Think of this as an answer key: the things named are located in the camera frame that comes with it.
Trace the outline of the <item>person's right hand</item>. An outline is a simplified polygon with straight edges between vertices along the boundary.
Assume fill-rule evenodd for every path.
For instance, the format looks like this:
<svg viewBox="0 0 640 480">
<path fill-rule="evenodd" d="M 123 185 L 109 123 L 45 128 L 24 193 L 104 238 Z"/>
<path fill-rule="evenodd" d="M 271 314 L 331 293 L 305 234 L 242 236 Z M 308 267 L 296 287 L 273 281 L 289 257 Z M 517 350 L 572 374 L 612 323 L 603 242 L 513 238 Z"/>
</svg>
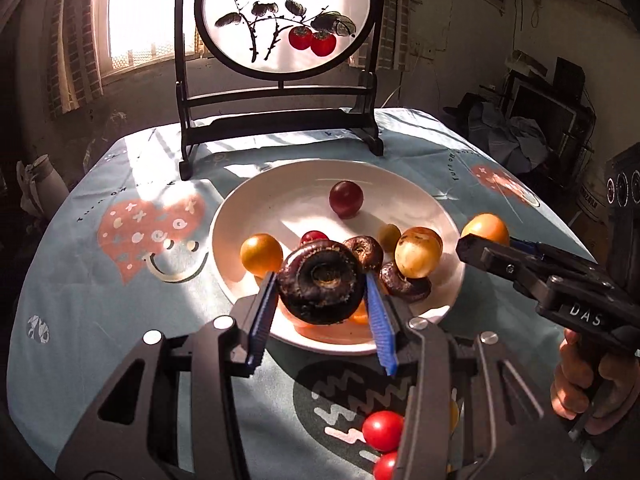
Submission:
<svg viewBox="0 0 640 480">
<path fill-rule="evenodd" d="M 559 345 L 560 362 L 554 371 L 550 399 L 555 414 L 572 420 L 589 408 L 587 389 L 598 373 L 612 382 L 608 396 L 594 409 L 585 430 L 600 436 L 614 428 L 631 410 L 639 396 L 639 362 L 634 356 L 607 354 L 597 373 L 580 355 L 580 335 L 566 328 Z"/>
</svg>

